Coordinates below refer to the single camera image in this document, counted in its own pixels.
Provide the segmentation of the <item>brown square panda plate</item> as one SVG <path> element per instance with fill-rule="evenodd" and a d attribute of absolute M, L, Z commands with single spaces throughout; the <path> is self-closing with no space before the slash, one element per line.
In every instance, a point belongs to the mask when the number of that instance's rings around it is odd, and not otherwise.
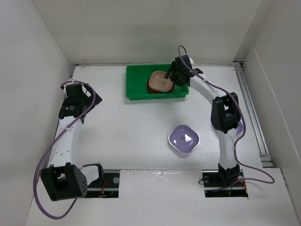
<path fill-rule="evenodd" d="M 155 71 L 151 74 L 148 85 L 149 87 L 161 93 L 167 93 L 171 91 L 174 87 L 174 83 L 170 79 L 166 79 L 166 72 L 164 71 Z"/>

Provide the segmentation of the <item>purple square plate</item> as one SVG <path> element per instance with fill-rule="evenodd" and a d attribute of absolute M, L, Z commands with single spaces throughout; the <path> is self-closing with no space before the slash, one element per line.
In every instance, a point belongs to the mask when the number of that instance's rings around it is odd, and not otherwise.
<path fill-rule="evenodd" d="M 199 134 L 187 125 L 178 125 L 168 135 L 169 144 L 181 154 L 190 154 L 200 143 Z"/>
<path fill-rule="evenodd" d="M 244 125 L 242 121 L 238 122 L 238 127 L 236 129 L 236 138 L 239 138 L 244 132 Z"/>

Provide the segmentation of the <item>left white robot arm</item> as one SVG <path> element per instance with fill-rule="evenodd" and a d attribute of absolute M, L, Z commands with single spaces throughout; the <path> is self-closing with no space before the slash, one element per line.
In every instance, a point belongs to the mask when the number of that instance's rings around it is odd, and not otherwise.
<path fill-rule="evenodd" d="M 61 87 L 66 98 L 59 111 L 59 125 L 54 155 L 49 166 L 41 170 L 41 180 L 52 201 L 82 198 L 89 185 L 101 186 L 105 182 L 100 163 L 76 166 L 76 151 L 80 131 L 86 115 L 102 98 L 86 83 L 67 82 Z"/>

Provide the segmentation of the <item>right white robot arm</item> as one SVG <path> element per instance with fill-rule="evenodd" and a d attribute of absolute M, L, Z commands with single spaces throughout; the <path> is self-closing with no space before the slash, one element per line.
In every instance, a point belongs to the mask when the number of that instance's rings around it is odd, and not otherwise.
<path fill-rule="evenodd" d="M 178 56 L 171 63 L 165 78 L 177 86 L 187 85 L 196 90 L 211 104 L 211 124 L 219 139 L 220 158 L 216 187 L 234 183 L 240 174 L 240 167 L 234 155 L 236 132 L 241 114 L 238 110 L 236 93 L 229 93 L 201 76 L 203 72 L 191 69 L 188 55 Z"/>

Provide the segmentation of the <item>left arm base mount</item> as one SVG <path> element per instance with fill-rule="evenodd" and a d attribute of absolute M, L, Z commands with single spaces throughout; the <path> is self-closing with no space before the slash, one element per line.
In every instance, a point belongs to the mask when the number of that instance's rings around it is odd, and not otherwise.
<path fill-rule="evenodd" d="M 118 198 L 120 170 L 105 169 L 102 181 L 92 182 L 84 198 Z"/>

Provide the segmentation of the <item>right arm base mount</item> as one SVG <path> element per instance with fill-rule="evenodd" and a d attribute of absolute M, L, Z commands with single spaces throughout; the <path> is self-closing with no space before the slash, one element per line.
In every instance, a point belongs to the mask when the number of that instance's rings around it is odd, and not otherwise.
<path fill-rule="evenodd" d="M 226 182 L 223 182 L 218 170 L 203 170 L 199 184 L 204 187 L 206 198 L 248 198 L 246 184 L 239 180 L 243 176 L 244 174 L 241 170 L 236 176 L 230 178 Z"/>

